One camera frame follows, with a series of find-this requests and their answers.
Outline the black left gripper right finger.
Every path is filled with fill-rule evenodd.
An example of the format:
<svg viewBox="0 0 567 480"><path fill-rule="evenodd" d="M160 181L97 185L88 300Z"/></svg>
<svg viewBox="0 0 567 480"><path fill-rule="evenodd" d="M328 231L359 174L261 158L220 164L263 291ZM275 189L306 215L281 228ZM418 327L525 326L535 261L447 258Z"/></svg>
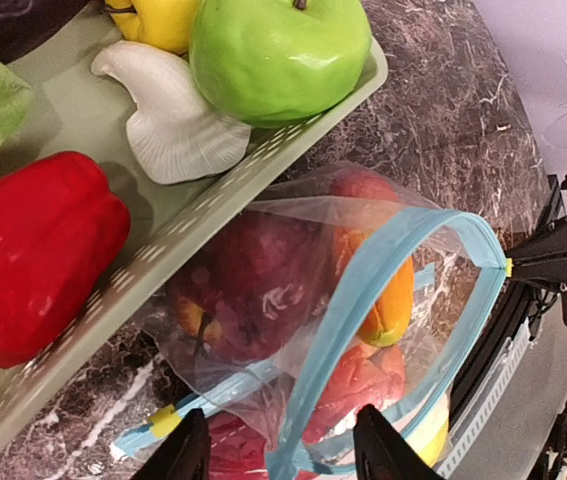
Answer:
<svg viewBox="0 0 567 480"><path fill-rule="evenodd" d="M357 413L353 438L358 480L443 480L371 404Z"/></svg>

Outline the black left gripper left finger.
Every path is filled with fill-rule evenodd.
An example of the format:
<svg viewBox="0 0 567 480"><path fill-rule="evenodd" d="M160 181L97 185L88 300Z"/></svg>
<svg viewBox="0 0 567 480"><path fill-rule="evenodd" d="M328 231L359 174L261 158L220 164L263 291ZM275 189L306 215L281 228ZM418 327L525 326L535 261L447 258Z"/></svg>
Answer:
<svg viewBox="0 0 567 480"><path fill-rule="evenodd" d="M132 480L208 480L211 436L202 409L190 411Z"/></svg>

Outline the yellow lemon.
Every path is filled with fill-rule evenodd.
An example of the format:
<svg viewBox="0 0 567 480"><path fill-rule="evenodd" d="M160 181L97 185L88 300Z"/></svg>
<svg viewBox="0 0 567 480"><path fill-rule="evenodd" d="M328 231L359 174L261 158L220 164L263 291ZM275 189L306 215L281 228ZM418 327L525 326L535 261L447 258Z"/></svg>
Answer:
<svg viewBox="0 0 567 480"><path fill-rule="evenodd" d="M448 430L449 399L444 394L407 437L407 443L427 466L433 467L446 447Z"/></svg>

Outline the pink-red wrinkled fruit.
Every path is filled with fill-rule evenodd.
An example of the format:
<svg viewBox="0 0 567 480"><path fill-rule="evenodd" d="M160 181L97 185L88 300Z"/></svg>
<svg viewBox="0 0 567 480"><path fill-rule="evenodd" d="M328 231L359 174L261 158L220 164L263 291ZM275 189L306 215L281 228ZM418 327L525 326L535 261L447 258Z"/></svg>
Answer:
<svg viewBox="0 0 567 480"><path fill-rule="evenodd" d="M209 419L211 458L209 478L268 480L266 439L242 419L219 413Z"/></svg>

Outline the large clear zip bag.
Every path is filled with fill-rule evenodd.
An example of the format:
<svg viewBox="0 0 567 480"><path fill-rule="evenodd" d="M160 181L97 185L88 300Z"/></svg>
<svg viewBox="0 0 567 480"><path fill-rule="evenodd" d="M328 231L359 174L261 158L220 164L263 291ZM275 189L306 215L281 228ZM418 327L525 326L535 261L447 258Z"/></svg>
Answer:
<svg viewBox="0 0 567 480"><path fill-rule="evenodd" d="M377 349L366 344L350 348L340 359L308 422L301 444L321 447L339 436L345 445L330 450L328 460L338 460L353 449L351 429L356 414L371 404L380 410L393 406L406 392L406 370L400 348ZM114 441L116 449L134 457L167 438L194 409L209 420L212 472L220 479L266 479L268 440L246 420L200 396L189 396L179 405L156 411L146 422ZM407 437L408 445L429 467L446 446L449 399L443 395Z"/></svg>

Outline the orange pepper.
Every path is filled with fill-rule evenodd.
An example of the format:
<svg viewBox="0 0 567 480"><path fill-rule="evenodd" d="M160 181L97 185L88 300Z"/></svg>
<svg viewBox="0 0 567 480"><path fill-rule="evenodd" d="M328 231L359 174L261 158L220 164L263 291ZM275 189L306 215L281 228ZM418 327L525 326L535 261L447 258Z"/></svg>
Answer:
<svg viewBox="0 0 567 480"><path fill-rule="evenodd" d="M335 276L340 279L368 232L336 227L334 231ZM415 271L408 257L375 301L357 331L358 338L374 347L390 347L405 334L414 303Z"/></svg>

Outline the small clear zip bag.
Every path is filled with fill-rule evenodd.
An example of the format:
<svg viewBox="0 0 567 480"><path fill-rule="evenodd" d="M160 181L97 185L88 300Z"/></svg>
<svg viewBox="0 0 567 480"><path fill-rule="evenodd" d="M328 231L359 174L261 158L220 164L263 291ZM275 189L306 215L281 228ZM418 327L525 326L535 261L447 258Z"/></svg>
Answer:
<svg viewBox="0 0 567 480"><path fill-rule="evenodd" d="M406 392L393 406L379 410L406 438L444 394L449 399L456 374L511 273L511 261L482 217L441 208L392 183L400 200L375 204L377 225L329 300L273 355L239 365L180 362L173 340L178 328L167 297L173 276L140 312L143 328L189 387L187 397L203 397L265 436L269 479L353 475L353 437L350 453L328 460L327 453L344 446L344 438L303 446L303 434L342 356L365 343L357 331L408 257L415 271L414 303L408 328L394 344L404 356Z"/></svg>

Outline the dark purple fruit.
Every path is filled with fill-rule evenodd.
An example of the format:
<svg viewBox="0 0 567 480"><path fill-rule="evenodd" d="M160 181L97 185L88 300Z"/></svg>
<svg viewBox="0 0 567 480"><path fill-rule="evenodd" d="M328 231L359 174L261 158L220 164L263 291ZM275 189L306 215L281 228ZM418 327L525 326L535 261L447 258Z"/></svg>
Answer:
<svg viewBox="0 0 567 480"><path fill-rule="evenodd" d="M274 184L167 283L180 362L263 360L319 314L376 227L376 203L401 198L360 167Z"/></svg>

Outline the green perforated plastic basket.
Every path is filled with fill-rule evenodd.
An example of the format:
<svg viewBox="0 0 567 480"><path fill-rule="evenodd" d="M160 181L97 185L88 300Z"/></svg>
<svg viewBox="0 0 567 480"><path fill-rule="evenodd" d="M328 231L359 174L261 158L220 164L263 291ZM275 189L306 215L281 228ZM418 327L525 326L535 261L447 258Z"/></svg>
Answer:
<svg viewBox="0 0 567 480"><path fill-rule="evenodd" d="M99 51L118 39L94 1L12 64L36 97L22 128L0 148L0 177L57 152L79 151L100 163L131 213L132 228L59 340L27 364L0 369L0 452L178 267L388 75L382 49L373 45L355 90L339 105L300 124L254 132L246 157L221 176L163 186L130 151L125 124L134 104L127 91L91 71Z"/></svg>

